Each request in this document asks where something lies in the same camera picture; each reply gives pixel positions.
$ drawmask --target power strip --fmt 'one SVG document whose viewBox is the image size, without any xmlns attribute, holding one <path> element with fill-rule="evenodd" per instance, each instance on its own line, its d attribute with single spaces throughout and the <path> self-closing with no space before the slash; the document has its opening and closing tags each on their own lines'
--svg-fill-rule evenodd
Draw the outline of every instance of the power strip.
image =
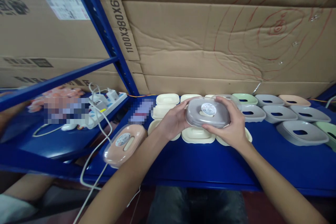
<svg viewBox="0 0 336 224">
<path fill-rule="evenodd" d="M 119 98 L 114 102 L 112 102 L 109 98 L 107 98 L 109 104 L 107 105 L 107 109 L 103 111 L 102 113 L 104 113 L 104 115 L 107 116 L 126 98 L 127 98 L 126 93 L 119 93 Z M 104 116 L 100 112 L 98 112 L 98 116 L 97 116 L 95 109 L 89 112 L 88 117 L 92 118 L 92 120 L 90 118 L 87 118 L 86 121 L 88 121 L 89 123 L 80 124 L 79 125 L 80 127 L 94 128 L 98 125 L 98 122 L 101 122 L 102 120 L 104 120 Z"/>
</svg>

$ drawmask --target orange wire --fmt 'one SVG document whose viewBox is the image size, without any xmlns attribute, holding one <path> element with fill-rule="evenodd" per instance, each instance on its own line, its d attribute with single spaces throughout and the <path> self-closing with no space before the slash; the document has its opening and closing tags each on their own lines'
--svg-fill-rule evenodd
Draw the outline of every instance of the orange wire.
<svg viewBox="0 0 336 224">
<path fill-rule="evenodd" d="M 135 98 L 137 98 L 137 97 L 146 97 L 146 96 L 155 96 L 156 94 L 148 94 L 148 95 L 145 95 L 145 96 L 132 96 L 132 95 L 130 95 L 130 94 L 127 94 L 128 96 L 131 96 L 131 97 L 135 97 Z"/>
<path fill-rule="evenodd" d="M 318 101 L 318 102 L 327 102 L 327 101 L 321 101 L 321 100 L 316 100 L 316 99 L 308 99 L 308 100 L 314 100 L 314 101 Z"/>
</svg>

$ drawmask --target blue metal shelf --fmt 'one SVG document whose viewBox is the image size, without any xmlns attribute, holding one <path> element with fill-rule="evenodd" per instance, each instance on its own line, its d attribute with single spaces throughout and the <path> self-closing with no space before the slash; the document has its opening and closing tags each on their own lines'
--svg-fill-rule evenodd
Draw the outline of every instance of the blue metal shelf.
<svg viewBox="0 0 336 224">
<path fill-rule="evenodd" d="M 134 96 L 139 95 L 132 74 L 128 69 L 100 0 L 82 0 L 82 3 L 109 58 L 0 97 L 0 111 L 32 99 L 43 92 L 112 63 L 129 94 Z M 129 100 L 130 98 L 127 97 L 126 100 L 108 115 L 108 119 L 115 116 L 118 110 L 125 106 Z M 27 121 L 32 118 L 32 115 L 27 113 L 23 113 L 20 116 L 27 117 Z M 1 144 L 0 169 L 23 173 L 40 172 L 67 179 L 78 177 L 81 167 L 64 162 L 89 154 L 92 149 L 88 148 L 88 146 L 100 133 L 99 127 L 91 130 L 83 129 L 81 131 L 64 132 L 59 130 L 46 136 L 32 138 L 33 132 L 43 124 L 42 113 L 40 117 L 38 117 L 38 114 L 34 115 L 34 117 L 37 120 L 36 125 L 10 141 Z M 102 127 L 105 127 L 107 122 L 103 120 L 101 124 Z M 59 127 L 59 125 L 50 125 L 45 131 L 50 131 L 56 127 Z"/>
<path fill-rule="evenodd" d="M 0 111 L 32 99 L 45 91 L 70 82 L 80 76 L 112 63 L 114 64 L 129 94 L 134 96 L 139 95 L 132 74 L 128 69 L 123 53 L 121 52 L 100 0 L 82 0 L 82 2 L 110 58 L 57 76 L 45 82 L 15 91 L 10 95 L 0 97 Z"/>
<path fill-rule="evenodd" d="M 312 107 L 326 113 L 336 124 L 336 114 L 312 102 Z M 130 110 L 120 122 L 125 125 L 134 111 Z M 152 118 L 144 127 L 148 129 Z M 253 137 L 253 145 L 259 153 L 304 195 L 336 196 L 336 153 L 327 145 L 295 146 L 285 140 L 275 125 L 263 122 L 246 123 Z M 84 180 L 95 181 L 105 162 L 99 151 L 87 169 Z M 101 182 L 106 182 L 116 169 L 107 167 Z M 261 187 L 241 155 L 231 147 L 223 147 L 217 141 L 212 144 L 189 144 L 180 137 L 169 142 L 149 169 L 144 185 L 220 188 L 228 190 L 260 191 Z"/>
</svg>

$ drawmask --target pink soap dish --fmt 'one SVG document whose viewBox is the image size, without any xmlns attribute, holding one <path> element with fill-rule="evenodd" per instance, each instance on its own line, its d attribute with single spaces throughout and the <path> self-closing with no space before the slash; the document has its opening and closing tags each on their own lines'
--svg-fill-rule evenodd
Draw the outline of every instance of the pink soap dish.
<svg viewBox="0 0 336 224">
<path fill-rule="evenodd" d="M 142 125 L 125 125 L 114 136 L 104 151 L 104 161 L 113 168 L 120 168 L 147 137 Z"/>
<path fill-rule="evenodd" d="M 309 101 L 300 96 L 281 94 L 278 97 L 284 101 L 286 107 L 291 105 L 310 107 L 311 105 Z"/>
</svg>

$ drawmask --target gray plastic container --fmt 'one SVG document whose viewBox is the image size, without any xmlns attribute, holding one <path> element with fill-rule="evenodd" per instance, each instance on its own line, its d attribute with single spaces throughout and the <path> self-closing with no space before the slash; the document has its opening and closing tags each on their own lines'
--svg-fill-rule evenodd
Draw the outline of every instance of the gray plastic container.
<svg viewBox="0 0 336 224">
<path fill-rule="evenodd" d="M 258 106 L 259 107 L 263 107 L 263 106 L 266 106 L 266 105 L 280 105 L 280 106 L 283 106 L 285 104 L 285 102 L 280 99 L 279 97 L 277 96 L 274 96 L 274 95 L 271 95 L 271 94 L 257 94 L 255 95 L 255 97 L 257 98 L 258 100 Z"/>
<path fill-rule="evenodd" d="M 241 112 L 245 116 L 246 123 L 261 122 L 266 117 L 265 111 L 259 108 L 257 105 L 242 104 L 241 107 Z"/>
<path fill-rule="evenodd" d="M 298 116 L 289 108 L 280 105 L 266 105 L 262 109 L 266 113 L 265 120 L 269 123 L 279 123 L 282 121 L 294 121 Z"/>
<path fill-rule="evenodd" d="M 321 112 L 320 110 L 317 110 L 312 107 L 304 107 L 304 106 L 297 106 L 292 105 L 289 106 L 291 110 L 297 114 L 299 117 L 299 120 L 306 121 L 306 122 L 314 122 L 314 121 L 323 121 L 326 123 L 329 123 L 331 121 L 331 118 Z"/>
<path fill-rule="evenodd" d="M 305 121 L 285 121 L 276 128 L 288 142 L 297 146 L 320 145 L 329 141 L 326 133 Z"/>
<path fill-rule="evenodd" d="M 185 113 L 186 121 L 195 127 L 210 124 L 216 128 L 224 128 L 231 122 L 226 106 L 208 97 L 192 98 Z"/>
</svg>

